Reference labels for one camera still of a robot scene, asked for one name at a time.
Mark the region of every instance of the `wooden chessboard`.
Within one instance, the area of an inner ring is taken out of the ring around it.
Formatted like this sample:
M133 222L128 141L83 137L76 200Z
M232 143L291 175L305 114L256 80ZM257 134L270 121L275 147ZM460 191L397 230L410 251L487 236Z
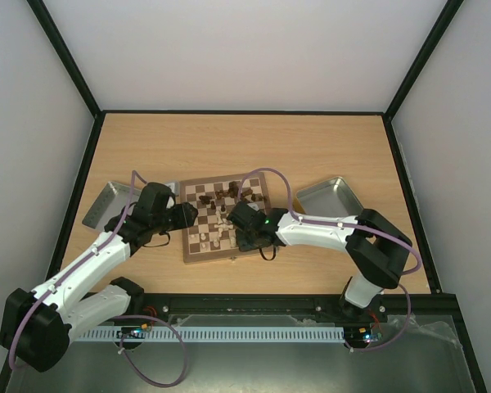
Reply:
M232 246L231 237L235 237L235 228L223 230L222 236L218 237L217 227L217 211L222 219L227 219L229 213L235 204L237 198L229 196L216 198L217 191L227 191L230 182L240 184L242 178L246 174L233 174L228 176L217 176L214 178L195 178L180 182L180 198L181 201L190 202L198 209L198 217L195 224L187 229L182 230L182 245L183 245L183 260L184 263L190 264L207 260L234 259L239 255L247 255L251 252L239 252L238 246ZM268 213L271 208L269 204L268 186L265 183L264 174L255 174L252 178L248 178L244 182L243 189L251 188L255 195L267 197L266 201L254 201L254 203L264 213ZM205 205L199 199L200 196L209 196L214 201L216 209L211 209L210 205ZM225 206L225 211L222 212L222 206ZM202 240L202 234L205 235L205 240ZM214 240L218 239L218 245L214 244Z

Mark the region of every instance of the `white robotic arm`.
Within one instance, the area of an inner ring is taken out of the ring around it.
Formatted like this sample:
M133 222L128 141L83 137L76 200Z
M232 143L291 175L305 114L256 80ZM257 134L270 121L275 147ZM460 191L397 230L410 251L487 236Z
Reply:
M374 210L342 218L298 215L297 219L287 209L275 208L265 215L239 202L229 219L238 227L236 239L243 251L308 245L348 253L359 270L349 280L341 297L343 311L349 316L360 314L384 288L396 288L408 257L407 250L389 240L377 237L374 242L368 241L370 235L352 228L352 224L370 225L411 244Z
M76 338L99 323L131 309L142 309L143 289L117 278L103 291L83 299L113 268L146 245L154 234L188 228L198 211L188 202L176 205L164 184L148 183L131 215L113 217L105 232L76 260L31 292L18 288L6 301L0 344L11 348L20 323L16 354L38 371L61 359Z

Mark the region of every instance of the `wooden table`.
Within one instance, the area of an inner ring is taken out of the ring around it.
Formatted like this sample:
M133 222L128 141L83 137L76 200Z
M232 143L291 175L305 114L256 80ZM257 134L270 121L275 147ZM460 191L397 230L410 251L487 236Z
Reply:
M129 184L132 169L147 180L167 182L260 166L279 169L294 192L343 176L365 207L414 238L379 116L108 114L63 266L96 238L81 222L108 181ZM272 205L286 207L282 181L266 177ZM167 247L142 248L94 291L125 276L151 293L329 294L341 293L357 272L347 254L311 246L283 248L273 262L258 255L185 265L181 236L171 233ZM414 264L411 256L408 267ZM411 293L429 293L423 270L401 282Z

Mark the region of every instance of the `chess piece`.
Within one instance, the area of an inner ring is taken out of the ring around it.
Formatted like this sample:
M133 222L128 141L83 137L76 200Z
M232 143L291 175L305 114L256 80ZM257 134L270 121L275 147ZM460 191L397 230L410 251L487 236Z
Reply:
M211 203L211 197L209 195L200 195L198 199L200 199L200 201L204 205L208 205L209 203Z
M238 183L237 182L229 182L229 195L231 198L234 198L238 195Z

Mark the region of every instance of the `silver tray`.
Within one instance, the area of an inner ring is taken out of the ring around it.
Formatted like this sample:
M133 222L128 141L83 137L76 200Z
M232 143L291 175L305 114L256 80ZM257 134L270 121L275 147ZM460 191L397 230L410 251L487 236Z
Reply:
M171 188L174 195L178 195L178 182L166 183L165 185ZM128 200L129 189L130 186L126 186L125 184L108 182L89 208L85 217L83 217L82 224L98 232L102 232L107 222L119 215L124 208L125 202ZM140 189L135 188L131 202L138 201L141 192ZM131 214L132 211L133 207L131 206L129 213Z
M362 203L341 177L300 190L296 199L307 215L345 217L359 215L363 210Z

